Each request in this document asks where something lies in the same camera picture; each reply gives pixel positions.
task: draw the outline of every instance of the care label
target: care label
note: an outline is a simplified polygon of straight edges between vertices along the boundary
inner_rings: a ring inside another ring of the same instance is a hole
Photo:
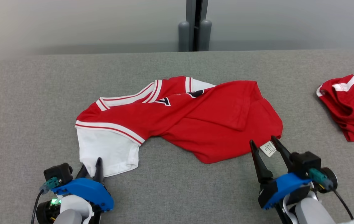
[[[276,152],[276,148],[275,148],[274,144],[271,141],[269,141],[269,142],[265,143],[264,145],[260,146],[260,149],[268,157],[271,157]]]

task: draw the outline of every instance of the gray table surface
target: gray table surface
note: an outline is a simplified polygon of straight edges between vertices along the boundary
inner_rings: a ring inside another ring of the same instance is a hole
[[[255,80],[284,123],[281,142],[312,151],[338,176],[354,215],[354,142],[345,140],[315,91],[354,73],[354,52],[337,50],[50,55],[0,62],[0,223],[29,223],[43,170],[80,167],[74,123],[99,96],[134,94],[155,79],[189,76],[220,84]],[[278,176],[280,156],[265,158]],[[140,166],[108,177],[114,210],[101,223],[279,223],[263,211],[250,154],[203,164],[161,138],[140,149]],[[42,196],[40,202],[49,200]],[[337,222],[349,217],[334,194],[321,195]]]

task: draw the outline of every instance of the gray wall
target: gray wall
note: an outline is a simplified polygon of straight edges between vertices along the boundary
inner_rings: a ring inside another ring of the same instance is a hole
[[[0,0],[0,60],[178,50],[183,0]]]
[[[209,0],[209,49],[354,49],[354,0]]]

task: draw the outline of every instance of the red and white stripe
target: red and white stripe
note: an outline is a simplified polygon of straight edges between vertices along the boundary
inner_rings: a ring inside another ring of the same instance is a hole
[[[119,106],[126,105],[138,101],[140,99],[145,98],[147,95],[154,92],[154,82],[151,82],[137,94],[129,95],[129,96],[119,96],[119,97],[101,97],[103,102],[107,106]]]
[[[95,129],[118,133],[126,138],[132,140],[137,145],[141,146],[145,139],[133,132],[132,130],[114,123],[104,123],[104,122],[82,122],[77,120],[75,128],[85,128],[85,129]]]
[[[162,88],[162,80],[156,80],[156,81],[155,81],[155,84],[154,84],[154,90],[153,90],[153,92],[151,93],[151,95],[150,95],[146,100],[143,101],[143,103],[146,103],[146,102],[149,102],[149,103],[155,102],[156,99],[159,97],[161,88]]]
[[[192,92],[192,78],[185,78],[185,92]]]
[[[99,98],[96,102],[97,106],[101,109],[101,111],[109,109],[109,106],[106,105],[106,103],[103,102],[101,98]]]
[[[332,85],[333,89],[337,92],[348,92],[351,87],[354,85],[354,76],[347,82],[347,83],[337,83]],[[316,95],[321,97],[324,95],[325,90],[321,90],[322,85],[320,85],[318,87],[318,89],[316,90]]]

